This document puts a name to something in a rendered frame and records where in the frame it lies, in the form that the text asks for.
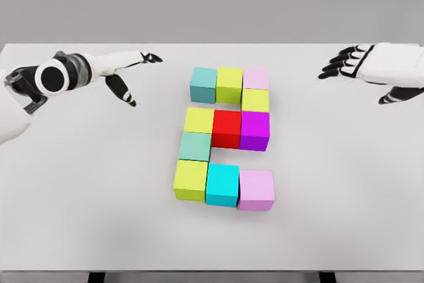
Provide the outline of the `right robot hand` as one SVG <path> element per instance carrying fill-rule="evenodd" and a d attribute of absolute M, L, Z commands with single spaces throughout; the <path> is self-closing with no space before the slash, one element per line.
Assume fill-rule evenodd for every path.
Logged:
<path fill-rule="evenodd" d="M 400 103 L 424 94 L 422 88 L 400 87 L 395 84 L 397 74 L 396 52 L 401 43 L 379 42 L 357 44 L 341 50 L 321 69 L 320 80 L 344 76 L 368 84 L 390 85 L 389 92 L 379 98 L 380 105 Z"/>

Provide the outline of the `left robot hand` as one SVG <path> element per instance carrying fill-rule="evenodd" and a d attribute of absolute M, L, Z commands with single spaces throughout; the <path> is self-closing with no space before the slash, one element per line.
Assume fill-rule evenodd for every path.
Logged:
<path fill-rule="evenodd" d="M 138 64 L 155 64 L 161 62 L 163 62 L 163 59 L 149 52 L 119 52 L 106 56 L 105 65 L 99 73 L 105 77 L 107 87 L 118 99 L 124 101 L 131 107 L 136 107 L 136 101 L 129 91 L 128 86 L 117 72 L 121 69 L 130 68 Z"/>

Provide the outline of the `yellow-green cube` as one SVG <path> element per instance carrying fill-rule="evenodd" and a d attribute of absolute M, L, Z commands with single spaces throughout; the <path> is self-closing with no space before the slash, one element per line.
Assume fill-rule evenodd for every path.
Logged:
<path fill-rule="evenodd" d="M 242 111 L 270 112 L 270 94 L 267 89 L 243 89 L 241 99 Z"/>
<path fill-rule="evenodd" d="M 174 193 L 178 200 L 205 202 L 208 162 L 178 160 Z"/>
<path fill-rule="evenodd" d="M 218 67 L 216 102 L 239 104 L 242 94 L 242 68 Z"/>
<path fill-rule="evenodd" d="M 185 115 L 184 132 L 211 134 L 214 112 L 213 109 L 188 107 Z"/>

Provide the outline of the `pale teal cube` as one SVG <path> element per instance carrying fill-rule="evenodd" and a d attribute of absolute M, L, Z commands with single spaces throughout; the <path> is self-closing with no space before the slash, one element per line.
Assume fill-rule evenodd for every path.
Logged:
<path fill-rule="evenodd" d="M 210 154 L 211 134 L 183 132 L 179 160 L 209 162 Z"/>

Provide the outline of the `pale pink cube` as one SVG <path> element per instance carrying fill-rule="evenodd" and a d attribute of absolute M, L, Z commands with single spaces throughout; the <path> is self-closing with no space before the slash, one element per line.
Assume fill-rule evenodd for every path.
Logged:
<path fill-rule="evenodd" d="M 275 201 L 274 179 L 271 170 L 241 170 L 239 187 L 239 210 L 271 210 Z"/>
<path fill-rule="evenodd" d="M 269 89 L 269 72 L 265 69 L 245 68 L 242 87 L 246 89 Z"/>

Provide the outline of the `red cube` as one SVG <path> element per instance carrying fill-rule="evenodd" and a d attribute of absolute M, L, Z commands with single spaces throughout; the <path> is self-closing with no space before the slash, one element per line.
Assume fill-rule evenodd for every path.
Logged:
<path fill-rule="evenodd" d="M 241 119 L 240 111 L 214 110 L 212 147 L 238 149 Z"/>

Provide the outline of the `magenta purple cube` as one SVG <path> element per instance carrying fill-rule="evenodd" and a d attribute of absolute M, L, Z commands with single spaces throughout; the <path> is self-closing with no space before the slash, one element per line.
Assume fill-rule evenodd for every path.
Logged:
<path fill-rule="evenodd" d="M 270 140 L 270 114 L 243 111 L 239 148 L 265 152 Z"/>

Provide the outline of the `bright cyan cube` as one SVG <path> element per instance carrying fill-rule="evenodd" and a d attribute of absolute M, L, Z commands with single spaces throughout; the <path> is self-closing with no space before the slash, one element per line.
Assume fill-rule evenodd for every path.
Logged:
<path fill-rule="evenodd" d="M 206 204 L 236 207 L 239 200 L 239 173 L 239 166 L 210 163 L 205 189 Z"/>

